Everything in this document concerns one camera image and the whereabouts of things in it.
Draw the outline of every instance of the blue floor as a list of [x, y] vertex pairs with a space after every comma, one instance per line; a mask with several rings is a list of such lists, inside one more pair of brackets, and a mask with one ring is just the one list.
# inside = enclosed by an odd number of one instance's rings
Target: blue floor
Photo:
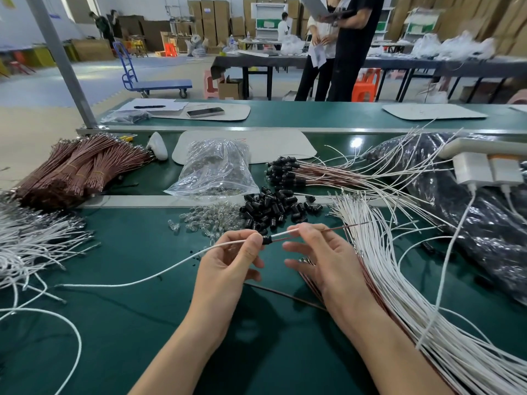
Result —
[[[184, 65], [187, 57], [134, 58], [132, 63], [139, 80], [168, 72]], [[73, 64], [73, 69], [90, 105], [100, 103], [124, 89], [124, 73], [119, 59], [115, 61]], [[3, 107], [74, 107], [75, 104], [58, 68], [40, 69], [30, 76], [15, 75], [0, 80], [0, 106]]]

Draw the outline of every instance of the concrete floor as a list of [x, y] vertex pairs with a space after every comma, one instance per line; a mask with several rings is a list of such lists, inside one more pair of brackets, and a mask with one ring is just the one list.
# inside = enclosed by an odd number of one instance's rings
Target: concrete floor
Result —
[[[203, 60], [188, 60], [183, 65], [150, 69], [159, 69], [152, 72], [149, 79], [188, 78], [192, 80], [194, 88], [189, 91], [189, 99], [203, 99], [203, 71], [210, 68], [214, 57]], [[227, 72], [231, 77], [241, 77], [241, 69], [230, 69]], [[300, 82], [301, 71], [290, 68], [289, 72], [280, 70], [273, 74], [273, 100], [281, 100], [289, 91], [296, 91]], [[6, 91], [10, 85], [8, 80], [0, 80], [0, 92]], [[386, 79], [380, 100], [394, 101], [400, 86], [400, 79]], [[426, 89], [427, 79], [412, 80], [405, 101], [412, 102], [418, 92]], [[459, 97], [464, 85], [470, 85], [474, 80], [462, 80], [454, 93], [452, 100]], [[128, 98], [139, 97], [134, 92], [119, 91], [115, 95], [92, 106], [96, 115], [99, 115]], [[250, 88], [253, 99], [266, 99], [266, 76], [251, 76]], [[42, 96], [53, 97], [53, 94], [42, 89]], [[177, 92], [159, 91], [152, 94], [157, 98], [178, 98]], [[12, 188], [28, 175], [33, 169], [45, 161], [51, 146], [59, 139], [73, 139], [76, 137], [75, 129], [82, 125], [78, 111], [73, 107], [6, 107], [0, 106], [0, 189]]]

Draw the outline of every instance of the gray post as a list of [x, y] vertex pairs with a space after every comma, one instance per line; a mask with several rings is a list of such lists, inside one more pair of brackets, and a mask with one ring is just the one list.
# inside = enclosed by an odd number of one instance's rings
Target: gray post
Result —
[[26, 0], [30, 6], [31, 13], [35, 17], [36, 23], [46, 40], [49, 51], [58, 66], [58, 70], [62, 74], [62, 78], [66, 83], [69, 93], [81, 114], [82, 120], [88, 129], [97, 128], [97, 120], [92, 109], [89, 107], [88, 101], [84, 96], [81, 84], [79, 83], [73, 67], [69, 63], [68, 56], [64, 50], [61, 39], [59, 39], [57, 31], [51, 22], [51, 18], [46, 9], [46, 5], [42, 0]]

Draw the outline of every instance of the black shirt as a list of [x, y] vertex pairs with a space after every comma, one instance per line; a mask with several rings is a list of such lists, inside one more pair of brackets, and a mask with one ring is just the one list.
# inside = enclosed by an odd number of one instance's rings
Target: black shirt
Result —
[[362, 65], [377, 30], [384, 0], [351, 0], [346, 11], [357, 15], [361, 9], [371, 9], [368, 23], [362, 29], [340, 29], [338, 32], [336, 58], [352, 59]]

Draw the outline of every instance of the green work surface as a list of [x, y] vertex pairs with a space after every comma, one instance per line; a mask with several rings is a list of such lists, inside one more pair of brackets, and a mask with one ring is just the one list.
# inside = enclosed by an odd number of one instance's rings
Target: green work surface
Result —
[[[178, 208], [83, 210], [89, 230], [101, 245], [87, 256], [66, 262], [67, 272], [48, 272], [58, 283], [119, 284], [148, 277], [203, 247], [209, 240], [184, 228], [171, 232], [167, 220], [179, 221]], [[335, 227], [339, 222], [321, 215]], [[424, 236], [434, 236], [432, 230]], [[410, 234], [396, 241], [401, 255], [419, 239]], [[296, 272], [283, 260], [279, 243], [262, 252], [266, 267], [261, 285], [314, 301]], [[473, 284], [474, 268], [458, 255], [449, 265], [442, 306], [476, 324], [495, 345], [527, 358], [524, 308], [500, 293]], [[441, 264], [412, 250], [402, 264], [405, 276], [429, 300], [438, 289]], [[61, 313], [83, 340], [79, 366], [63, 395], [126, 394], [187, 312], [199, 266], [197, 259], [142, 284], [104, 289], [56, 289], [67, 305], [44, 299], [31, 307]], [[23, 293], [23, 300], [28, 294]], [[4, 290], [2, 307], [12, 303]], [[468, 332], [464, 322], [452, 321]], [[0, 324], [1, 390], [4, 395], [52, 394], [68, 374], [75, 355], [71, 328], [47, 315], [19, 312]], [[227, 337], [207, 364], [196, 394], [374, 394], [376, 390], [359, 355], [329, 315], [289, 298], [246, 287]]]
[[[247, 104], [251, 112], [240, 122], [219, 122], [191, 119], [149, 119], [134, 126], [215, 126], [215, 127], [352, 127], [352, 128], [411, 128], [423, 126], [428, 120], [399, 119], [382, 109], [387, 103], [315, 103], [286, 101], [221, 101], [217, 99], [199, 102], [228, 102]], [[525, 113], [510, 109], [508, 105], [469, 104], [464, 107], [482, 112], [486, 119], [436, 120], [430, 129], [524, 129]]]
[[[146, 145], [151, 132], [141, 132], [135, 137], [134, 144]], [[354, 155], [356, 149], [352, 147], [352, 142], [356, 139], [362, 141], [361, 149], [366, 151], [370, 147], [379, 145], [381, 142], [398, 136], [398, 134], [365, 134], [356, 135], [350, 133], [304, 133], [317, 151], [317, 157], [322, 160], [337, 158], [340, 156], [338, 152], [330, 148], [342, 152], [344, 155]], [[178, 142], [180, 132], [162, 132], [161, 136], [167, 146], [169, 158], [165, 161], [155, 161], [147, 166], [144, 166], [136, 171], [129, 172], [124, 176], [122, 183], [116, 183], [109, 187], [106, 191], [110, 195], [167, 195], [163, 190], [168, 189], [171, 185], [178, 181], [181, 173], [182, 165], [178, 165], [172, 160], [172, 151]], [[526, 137], [522, 135], [502, 135], [495, 136], [496, 139], [506, 141], [525, 142]], [[344, 159], [335, 159], [329, 161], [328, 165], [335, 165], [344, 163]], [[265, 180], [266, 164], [252, 164], [249, 166], [256, 185], [268, 185]], [[310, 187], [309, 192], [314, 195], [326, 195], [327, 187]]]

